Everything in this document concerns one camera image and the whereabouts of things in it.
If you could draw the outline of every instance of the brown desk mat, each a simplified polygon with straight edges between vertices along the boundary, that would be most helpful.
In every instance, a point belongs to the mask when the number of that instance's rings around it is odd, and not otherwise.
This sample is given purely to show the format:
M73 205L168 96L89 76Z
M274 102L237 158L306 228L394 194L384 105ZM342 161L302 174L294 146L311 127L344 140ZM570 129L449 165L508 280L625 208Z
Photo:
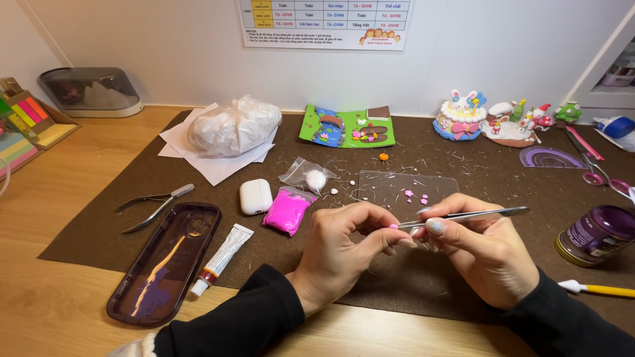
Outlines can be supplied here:
M181 112L167 128L183 121L188 113ZM205 181L185 160L157 156L164 145L163 139L157 136L62 230L39 258L127 271L163 216L139 232L121 235L121 231L146 218L157 208L157 203L135 205L120 215L113 210L131 198L164 194L193 183L196 188L178 198L177 202L213 203L223 213L205 262L216 252L234 223L255 231L216 282L220 286L239 288L263 263L271 264L283 273L294 270L304 249L310 215L319 208L329 208L335 202L354 202L344 193L347 192L345 188L349 192L357 188L348 186L348 181L359 180L355 173L360 170L396 170L453 177L463 193L506 207L529 206L531 213L514 217L514 224L536 264L556 281L576 279L588 284L635 288L633 247L593 269L568 263L553 248L552 242L558 233L592 206L632 207L632 203L611 189L583 183L584 170L525 168L519 160L519 149L497 145L484 137L461 143L443 140L433 132L430 119L394 118L398 144L377 150L336 149L300 140L301 120L301 115L285 115L274 141L277 145L269 151L265 163L252 163L216 187ZM595 133L591 126L581 126L578 131L606 158L600 165L611 177L635 184L635 161L631 153L613 146ZM538 135L544 145L576 154L563 131L552 128ZM376 160L380 152L388 153L390 162ZM337 155L338 160L346 162L338 161L336 166L347 172L337 171L344 174L340 180L345 182L332 180L327 183L325 191L335 187L340 193L326 195L325 199L319 199L309 207L300 229L293 238L289 238L262 226L262 215L244 215L239 207L238 188L245 181L265 178L271 183L275 195L281 185L277 176L284 173L298 155L321 164ZM428 192L430 203L441 199L434 193L434 189ZM413 200L412 209L420 207L422 205ZM433 254L425 248L409 250L397 247L397 251L395 257L379 255L369 271L362 274L355 288L339 302L453 320L497 323L496 314L470 289L445 255ZM635 300L588 294L581 295L579 299L608 321L635 333Z

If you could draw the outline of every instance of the desk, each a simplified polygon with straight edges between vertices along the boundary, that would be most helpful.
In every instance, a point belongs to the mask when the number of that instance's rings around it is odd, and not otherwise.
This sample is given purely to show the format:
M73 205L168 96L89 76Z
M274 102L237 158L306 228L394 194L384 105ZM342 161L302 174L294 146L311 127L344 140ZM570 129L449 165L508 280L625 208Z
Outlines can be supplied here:
M104 355L150 330L118 323L105 303L123 273L36 257L181 110L148 106L82 125L15 174L0 197L0 335L6 356ZM186 300L191 320L237 290L213 286ZM334 304L271 356L534 356L504 327Z

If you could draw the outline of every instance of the white clay ball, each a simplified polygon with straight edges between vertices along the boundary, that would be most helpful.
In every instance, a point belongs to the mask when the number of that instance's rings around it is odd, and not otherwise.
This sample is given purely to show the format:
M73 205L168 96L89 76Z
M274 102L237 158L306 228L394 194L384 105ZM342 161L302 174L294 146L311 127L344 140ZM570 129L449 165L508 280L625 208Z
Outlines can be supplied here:
M311 170L305 173L307 186L312 191L320 191L326 185L326 176L319 170Z

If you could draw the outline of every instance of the green clay figure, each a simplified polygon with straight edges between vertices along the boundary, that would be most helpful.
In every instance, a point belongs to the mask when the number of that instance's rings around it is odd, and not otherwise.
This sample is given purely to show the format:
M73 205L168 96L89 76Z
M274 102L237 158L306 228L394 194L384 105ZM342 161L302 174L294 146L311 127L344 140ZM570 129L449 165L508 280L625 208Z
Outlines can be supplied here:
M512 123L518 123L520 119L523 118L523 114L525 113L525 103L527 103L527 101L523 99L518 105L514 106L514 114L509 117L509 121Z
M582 116L580 104L578 102L567 102L565 106L556 109L556 119L572 123Z

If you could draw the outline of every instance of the clay bow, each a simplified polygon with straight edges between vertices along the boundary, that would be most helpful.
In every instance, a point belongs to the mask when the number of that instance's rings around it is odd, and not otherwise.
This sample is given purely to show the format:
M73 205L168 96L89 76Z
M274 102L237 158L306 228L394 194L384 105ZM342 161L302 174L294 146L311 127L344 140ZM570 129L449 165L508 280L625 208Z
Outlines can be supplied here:
M473 123L473 124L465 124L456 122L452 124L452 132L458 133L454 135L454 140L458 140L463 134L473 134L476 133L481 128L481 123Z

